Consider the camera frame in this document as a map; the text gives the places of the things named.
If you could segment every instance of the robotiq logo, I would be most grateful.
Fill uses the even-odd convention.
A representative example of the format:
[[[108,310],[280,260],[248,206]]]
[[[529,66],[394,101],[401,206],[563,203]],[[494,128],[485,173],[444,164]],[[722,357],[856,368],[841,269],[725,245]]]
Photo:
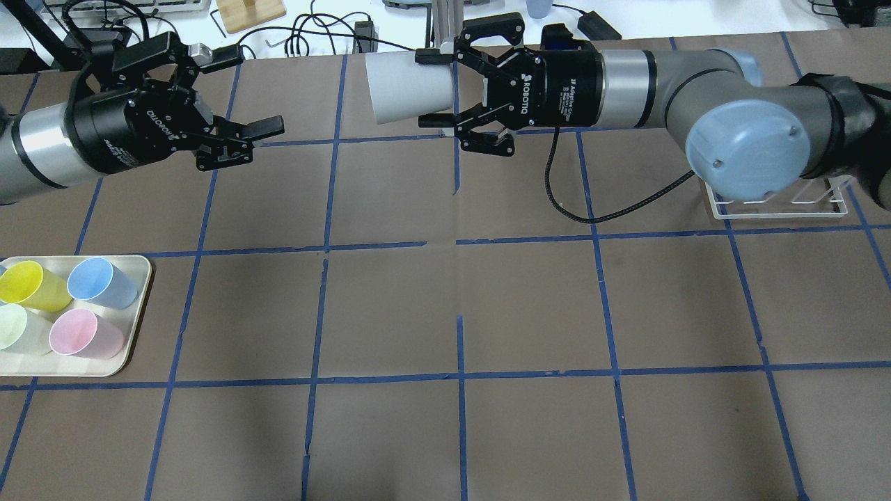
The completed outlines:
[[[519,77],[523,79],[523,101],[520,103],[519,114],[529,114],[529,95],[532,91],[532,75],[520,73]]]
[[[163,120],[158,118],[158,115],[156,115],[154,111],[148,110],[147,112],[145,112],[145,114],[149,116],[151,121],[155,122],[155,125],[158,126],[161,132],[164,133],[164,136],[168,137],[168,140],[175,141],[176,139],[179,139],[179,136],[174,134],[173,131],[170,130],[170,128],[167,126],[167,124],[165,124]]]

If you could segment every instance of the white desk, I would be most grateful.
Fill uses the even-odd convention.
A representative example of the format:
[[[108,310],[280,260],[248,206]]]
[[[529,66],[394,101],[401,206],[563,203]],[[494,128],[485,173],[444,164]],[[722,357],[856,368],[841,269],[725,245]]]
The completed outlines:
[[[213,5],[215,3],[212,3],[210,11],[216,8]],[[836,19],[811,13],[806,0],[562,0],[559,3],[596,10],[624,38],[690,37],[842,27]],[[288,9],[285,17],[262,26],[290,26],[297,14],[309,12],[309,0],[286,0],[285,4]],[[404,10],[386,7],[381,0],[317,0],[315,10],[338,16],[353,11],[365,11],[372,16],[380,38],[410,47],[423,46],[427,15],[427,10],[423,7]],[[464,16],[471,19],[504,12],[522,12],[525,15],[525,0],[492,0],[489,4],[467,5]],[[241,33],[226,37],[221,35],[208,13],[209,11],[167,14],[165,18],[176,24],[187,44],[202,42],[218,47],[232,44],[241,37]],[[350,20],[355,22],[363,18],[356,15]],[[54,31],[64,37],[63,31],[55,26],[55,22],[48,16],[46,19],[54,26]],[[542,26],[557,22],[566,23],[576,33],[576,37],[584,38],[576,30],[577,19],[577,12],[558,7],[553,7],[544,19],[527,18],[526,43],[537,43]],[[83,26],[91,26],[89,21],[81,22]],[[29,46],[28,39],[16,24],[16,20],[9,14],[0,14],[0,46]],[[131,20],[128,25],[137,28],[138,21]],[[154,20],[149,20],[149,28],[152,35],[169,29],[166,24]],[[336,30],[346,32],[343,27]],[[265,41],[274,43],[286,37],[285,31],[269,30],[252,35],[246,43],[260,58],[284,57],[281,46],[269,48]],[[312,55],[331,53],[331,45],[326,36],[308,37]],[[503,41],[492,40],[491,43],[503,44]],[[335,40],[335,46],[338,53],[345,53],[350,50],[352,41],[342,37]],[[41,56],[49,59],[49,54],[43,47],[38,46],[37,49]],[[380,45],[379,50],[398,49]]]

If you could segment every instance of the blue cup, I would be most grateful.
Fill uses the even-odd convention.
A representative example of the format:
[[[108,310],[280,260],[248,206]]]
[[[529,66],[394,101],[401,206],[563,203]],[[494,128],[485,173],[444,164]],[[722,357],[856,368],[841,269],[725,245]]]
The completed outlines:
[[[106,258],[90,258],[71,270],[68,294],[108,308],[124,309],[136,299],[136,284]]]

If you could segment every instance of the cup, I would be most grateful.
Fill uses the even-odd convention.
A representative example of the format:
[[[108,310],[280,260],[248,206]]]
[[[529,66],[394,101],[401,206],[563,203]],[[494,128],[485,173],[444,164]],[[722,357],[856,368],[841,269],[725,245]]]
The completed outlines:
[[[124,309],[136,299],[136,284],[106,258],[81,261],[68,275],[68,294],[76,300]]]
[[[452,109],[451,65],[418,64],[414,52],[368,53],[365,72],[378,124]]]
[[[22,355],[50,352],[52,324],[17,304],[0,306],[0,350]]]
[[[59,311],[71,302],[65,281],[36,261],[22,261],[0,276],[0,300],[44,311]]]
[[[59,355],[111,358],[124,346],[124,333],[86,308],[61,314],[50,329],[50,348]]]
[[[551,11],[553,0],[526,0],[526,10],[529,17],[533,19],[542,19]]]

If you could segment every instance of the pink cup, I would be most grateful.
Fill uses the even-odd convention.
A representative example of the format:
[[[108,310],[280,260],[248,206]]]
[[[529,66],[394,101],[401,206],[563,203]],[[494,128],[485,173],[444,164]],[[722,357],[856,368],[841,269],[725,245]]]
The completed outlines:
[[[50,329],[50,348],[59,355],[111,358],[124,346],[124,333],[86,308],[66,311]]]

